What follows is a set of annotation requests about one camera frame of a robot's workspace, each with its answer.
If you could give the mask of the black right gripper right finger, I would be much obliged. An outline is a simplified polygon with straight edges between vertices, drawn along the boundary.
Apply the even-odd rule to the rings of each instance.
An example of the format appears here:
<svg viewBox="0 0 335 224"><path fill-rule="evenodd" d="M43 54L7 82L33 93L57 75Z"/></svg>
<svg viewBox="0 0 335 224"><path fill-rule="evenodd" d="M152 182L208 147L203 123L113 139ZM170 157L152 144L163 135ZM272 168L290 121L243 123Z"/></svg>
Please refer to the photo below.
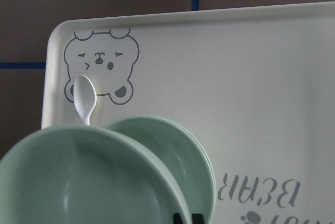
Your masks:
<svg viewBox="0 0 335 224"><path fill-rule="evenodd" d="M192 214L192 224L205 224L205 218L203 214L193 213Z"/></svg>

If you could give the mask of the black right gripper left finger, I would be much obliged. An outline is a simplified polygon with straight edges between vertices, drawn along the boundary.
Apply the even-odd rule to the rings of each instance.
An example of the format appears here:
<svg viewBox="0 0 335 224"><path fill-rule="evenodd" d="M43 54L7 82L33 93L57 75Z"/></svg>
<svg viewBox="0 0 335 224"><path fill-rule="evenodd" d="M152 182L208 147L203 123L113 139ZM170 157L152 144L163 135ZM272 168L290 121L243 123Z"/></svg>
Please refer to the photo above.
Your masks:
<svg viewBox="0 0 335 224"><path fill-rule="evenodd" d="M183 224L183 218L180 213L173 214L173 223L174 224Z"/></svg>

